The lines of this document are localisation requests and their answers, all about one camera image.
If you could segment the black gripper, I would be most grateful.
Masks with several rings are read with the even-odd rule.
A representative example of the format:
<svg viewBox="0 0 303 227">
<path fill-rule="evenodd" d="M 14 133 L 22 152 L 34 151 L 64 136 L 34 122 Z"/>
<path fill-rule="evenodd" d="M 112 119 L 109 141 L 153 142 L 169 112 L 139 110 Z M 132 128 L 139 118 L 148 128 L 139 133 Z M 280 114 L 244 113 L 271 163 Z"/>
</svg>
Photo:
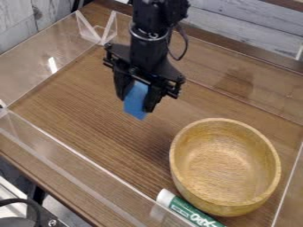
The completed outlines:
<svg viewBox="0 0 303 227">
<path fill-rule="evenodd" d="M 103 63 L 112 70 L 120 100 L 127 97 L 135 82 L 148 86 L 143 111 L 151 113 L 164 96 L 179 97 L 185 77 L 168 60 L 172 30 L 168 28 L 160 33 L 144 33 L 131 28 L 129 33 L 129 45 L 115 42 L 105 44 Z"/>
</svg>

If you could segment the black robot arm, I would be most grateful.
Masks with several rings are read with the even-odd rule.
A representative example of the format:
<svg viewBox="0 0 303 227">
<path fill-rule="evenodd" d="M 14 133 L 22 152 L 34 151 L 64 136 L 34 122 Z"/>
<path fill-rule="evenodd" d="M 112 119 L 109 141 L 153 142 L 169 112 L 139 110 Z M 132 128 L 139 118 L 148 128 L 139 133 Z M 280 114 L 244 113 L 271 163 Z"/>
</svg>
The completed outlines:
<svg viewBox="0 0 303 227">
<path fill-rule="evenodd" d="M 113 73 L 116 96 L 125 99 L 136 82 L 147 86 L 140 110 L 151 113 L 161 98 L 177 98 L 185 76 L 171 61 L 181 60 L 171 52 L 172 33 L 183 34 L 180 21 L 188 17 L 188 0 L 129 0 L 131 43 L 107 43 L 103 64 Z"/>
</svg>

